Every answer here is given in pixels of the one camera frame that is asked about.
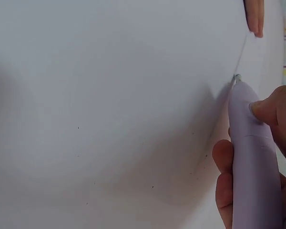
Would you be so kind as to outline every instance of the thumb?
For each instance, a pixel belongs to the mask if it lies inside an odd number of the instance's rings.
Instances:
[[[286,138],[286,86],[280,86],[265,100],[251,105],[254,116],[270,125],[278,125]]]

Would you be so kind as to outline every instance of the purple device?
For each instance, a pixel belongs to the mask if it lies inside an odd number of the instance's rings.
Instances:
[[[254,90],[235,76],[228,112],[233,160],[233,229],[281,229],[282,194],[276,147],[270,127],[258,121],[250,104]]]

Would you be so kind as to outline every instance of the fingernail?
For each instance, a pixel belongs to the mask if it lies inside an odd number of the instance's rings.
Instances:
[[[254,34],[258,33],[258,18],[256,18],[254,15],[252,16],[248,16],[248,20],[249,20],[249,29],[251,30],[251,32],[253,32]]]
[[[256,101],[250,104],[250,109],[254,113],[260,106],[262,105],[262,101]]]

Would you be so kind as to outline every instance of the lavender pen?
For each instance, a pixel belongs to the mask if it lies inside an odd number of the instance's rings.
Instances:
[[[271,130],[251,112],[257,94],[240,75],[235,82],[228,105],[234,146],[232,227],[281,229],[281,184]]]

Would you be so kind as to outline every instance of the hand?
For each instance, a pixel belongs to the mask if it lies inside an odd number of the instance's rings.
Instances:
[[[252,111],[257,119],[268,124],[274,141],[286,158],[286,86],[277,88],[267,99],[255,102]],[[233,213],[233,145],[219,141],[213,148],[213,158],[221,173],[216,185],[216,204],[227,229],[232,228]],[[286,220],[286,177],[281,174],[283,221]]]
[[[256,37],[263,37],[264,0],[244,0],[249,30]]]

